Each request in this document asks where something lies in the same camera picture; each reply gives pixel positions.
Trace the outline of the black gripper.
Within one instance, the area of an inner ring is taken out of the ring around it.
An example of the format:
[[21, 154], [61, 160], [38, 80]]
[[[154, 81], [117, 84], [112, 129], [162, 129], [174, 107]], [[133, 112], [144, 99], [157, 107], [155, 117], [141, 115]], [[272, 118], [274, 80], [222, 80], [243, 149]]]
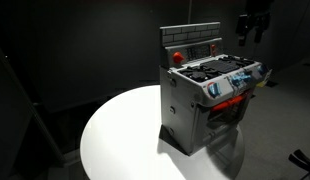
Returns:
[[[270, 7], [274, 0], [247, 0], [245, 11], [248, 15], [261, 15], [257, 17], [256, 34], [254, 38], [255, 43], [260, 43], [263, 32], [268, 29], [270, 24]], [[246, 14], [240, 15], [236, 27], [236, 34], [238, 35], [238, 44], [244, 46], [247, 37], [247, 21]]]

